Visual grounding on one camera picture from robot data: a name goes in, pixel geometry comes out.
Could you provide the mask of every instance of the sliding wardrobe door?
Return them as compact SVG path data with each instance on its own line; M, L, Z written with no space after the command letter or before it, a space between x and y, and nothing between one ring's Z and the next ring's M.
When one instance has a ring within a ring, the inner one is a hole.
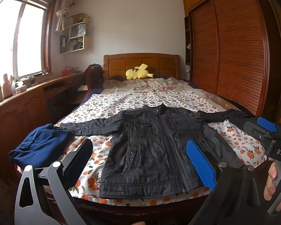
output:
M193 82L207 92L217 88L217 25L210 0L192 12L194 34Z
M264 28L257 3L255 0L213 0L213 4L219 38L216 94L258 114L265 56Z

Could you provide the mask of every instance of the window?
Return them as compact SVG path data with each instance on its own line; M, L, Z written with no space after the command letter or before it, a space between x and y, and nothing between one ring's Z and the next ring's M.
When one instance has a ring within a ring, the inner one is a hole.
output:
M0 3L0 84L44 69L44 24L51 0L3 0Z

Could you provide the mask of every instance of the bed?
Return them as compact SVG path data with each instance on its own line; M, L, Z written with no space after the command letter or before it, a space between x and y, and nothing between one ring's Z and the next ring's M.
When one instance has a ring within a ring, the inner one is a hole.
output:
M108 80L116 75L125 77L125 71L145 63L148 71L162 78L119 81ZM155 107L165 104L168 107L184 107L192 111L202 110L208 113L225 111L235 108L232 104L218 96L191 87L180 78L180 61L178 55L133 53L104 56L103 87L90 85L86 99L71 114L56 125L68 122L83 122L96 118L108 118L126 109L134 109L147 104ZM210 123L212 128L226 140L241 161L254 167L266 160L265 151L260 142L248 136L228 120L222 123ZM70 194L84 211L99 211L106 214L129 216L172 215L198 211L210 190L199 187L190 192L171 195L157 199L100 199L99 188L101 172L112 148L112 135L106 136L75 136L66 146L59 160L88 138L93 143L93 153Z

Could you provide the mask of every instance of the jacket zipper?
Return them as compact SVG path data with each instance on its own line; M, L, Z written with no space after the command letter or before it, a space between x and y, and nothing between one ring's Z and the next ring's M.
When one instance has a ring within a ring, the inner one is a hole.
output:
M165 138L166 138L166 140L167 140L168 143L171 143L171 141L170 141L169 138L167 137L167 134L164 132L164 127L167 128L167 126L166 126L166 124L164 123L164 120L162 119L162 117L158 115L158 109L156 109L156 116L157 116L157 119L158 119L158 120L160 119L160 122L161 122L160 127L161 127L161 130L162 130L163 136L165 136ZM180 175L179 168L178 168L178 166L177 166L176 161L174 160L173 162L174 162L174 165L175 165L175 167L176 167L176 170L178 171L178 178L179 178L179 181L180 181L180 185L181 185L181 187L182 187L183 192L185 192L185 191L186 191L186 188L185 188L185 185L184 185L183 182L182 182L182 178L181 178L181 175Z

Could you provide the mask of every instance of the white wall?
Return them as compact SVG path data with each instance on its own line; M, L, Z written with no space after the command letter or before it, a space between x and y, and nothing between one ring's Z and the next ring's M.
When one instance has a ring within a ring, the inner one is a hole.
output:
M58 10L60 10L60 8L61 0L56 0L51 32L51 68L52 72L54 72L55 77L61 76L61 71L66 67L64 57L59 53L59 38L61 34L60 32L55 31L57 25L57 16L55 14Z
M69 15L77 13L90 16L89 49L63 54L65 66L84 71L120 53L178 54L186 77L182 0L85 0L71 7Z

